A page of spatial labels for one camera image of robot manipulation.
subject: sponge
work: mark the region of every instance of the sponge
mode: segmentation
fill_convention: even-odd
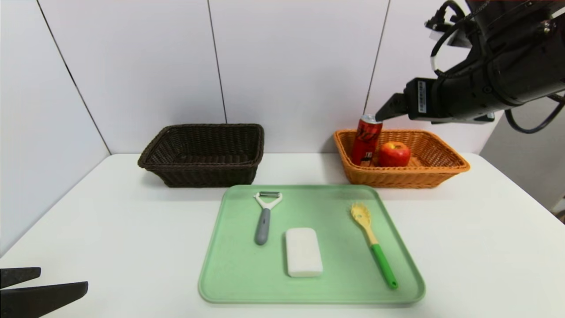
[[[323,267],[316,231],[309,227],[295,227],[286,231],[286,263],[291,277],[321,275]]]

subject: apple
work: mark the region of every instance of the apple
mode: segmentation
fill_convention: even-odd
[[[389,141],[379,150],[379,166],[405,167],[410,161],[410,148],[400,141]]]

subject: yellow spoon head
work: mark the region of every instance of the yellow spoon head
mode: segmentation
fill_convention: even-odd
[[[351,206],[351,216],[359,225],[363,227],[371,226],[371,212],[364,204],[353,204]]]

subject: green tray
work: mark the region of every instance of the green tray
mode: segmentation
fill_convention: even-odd
[[[259,191],[280,191],[265,245],[254,242]],[[371,211],[372,228],[398,281],[388,288],[366,236],[351,218],[352,203]],[[291,278],[284,233],[311,227],[318,235],[324,272]],[[413,303],[425,284],[379,195],[368,186],[234,186],[222,200],[198,290],[213,303]]]

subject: gray handle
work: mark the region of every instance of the gray handle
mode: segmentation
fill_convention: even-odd
[[[257,223],[257,231],[255,232],[255,243],[263,245],[267,243],[269,238],[269,223],[271,222],[271,210],[263,209]]]

